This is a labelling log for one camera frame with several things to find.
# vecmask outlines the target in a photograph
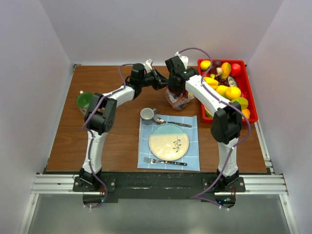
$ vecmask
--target gray wall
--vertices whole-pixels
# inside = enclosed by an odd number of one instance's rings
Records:
[[[274,168],[311,233],[312,2],[285,0],[247,68]]]
[[[39,0],[0,7],[0,233],[17,233],[48,159],[70,61]]]
[[[282,0],[41,0],[71,62],[157,63],[198,46],[250,60]],[[204,58],[187,52],[191,62]]]

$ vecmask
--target red basket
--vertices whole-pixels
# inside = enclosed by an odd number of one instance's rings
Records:
[[[202,74],[202,72],[204,72],[200,69],[200,63],[204,60],[205,59],[199,59],[197,61],[198,71],[200,74]],[[249,122],[250,123],[257,122],[258,121],[258,114],[257,114],[257,110],[255,108],[254,97],[253,97],[252,89],[250,87],[250,83],[249,83],[249,79],[248,79],[248,75],[247,75],[247,71],[246,71],[244,61],[241,61],[241,60],[221,60],[221,62],[222,63],[228,62],[231,65],[233,63],[237,63],[242,68],[240,75],[235,77],[234,79],[236,80],[239,89],[246,96],[246,99],[248,100],[248,110],[250,111]],[[203,104],[201,104],[201,114],[202,114],[202,118],[203,118],[204,123],[212,123],[213,118],[207,117],[205,115],[205,108],[204,108]]]

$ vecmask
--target gray floor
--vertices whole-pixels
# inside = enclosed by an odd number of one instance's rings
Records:
[[[229,212],[197,200],[120,200],[89,211],[82,195],[40,195],[30,234],[288,234],[278,195],[238,195]]]

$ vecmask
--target round plate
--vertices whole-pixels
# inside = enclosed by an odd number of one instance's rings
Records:
[[[165,123],[153,130],[148,143],[156,157],[173,161],[185,155],[190,142],[182,128],[175,124]]]

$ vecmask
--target wooden table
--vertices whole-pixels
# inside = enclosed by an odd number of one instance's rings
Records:
[[[158,67],[158,70],[168,77],[166,67]],[[130,71],[131,67],[123,68],[125,76]],[[79,171],[82,167],[88,140],[87,133],[81,129],[84,117],[76,105],[79,91],[107,93],[119,88],[121,84],[116,66],[76,67],[47,171]],[[218,146],[211,136],[210,124],[202,122],[200,102],[197,99],[192,100],[185,109],[177,111],[167,102],[164,90],[155,91],[152,87],[143,88],[139,97],[118,107],[114,126],[105,141],[102,170],[148,171],[137,169],[139,113],[145,107],[157,108],[157,113],[162,115],[197,116],[200,169],[203,172],[216,171],[219,164]],[[241,139],[246,133],[245,127],[241,131]],[[266,172],[254,124],[251,136],[238,146],[237,163],[240,172]]]

